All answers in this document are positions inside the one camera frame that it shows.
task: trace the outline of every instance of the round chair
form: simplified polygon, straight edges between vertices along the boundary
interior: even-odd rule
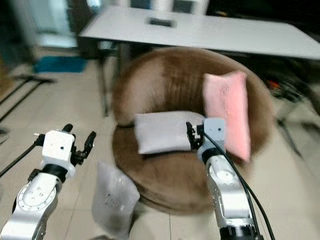
[[[191,111],[204,113],[204,74],[246,73],[251,154],[262,149],[274,124],[264,83],[242,64],[204,49],[169,47],[149,52],[125,69],[113,90],[117,127],[112,150],[116,166],[128,175],[145,204],[172,214],[212,210],[204,164],[194,152],[140,155],[135,114]]]

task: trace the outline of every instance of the white plastic bag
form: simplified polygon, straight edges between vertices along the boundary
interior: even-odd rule
[[[98,162],[92,217],[113,238],[129,238],[129,228],[139,198],[137,187],[129,177],[112,165]]]

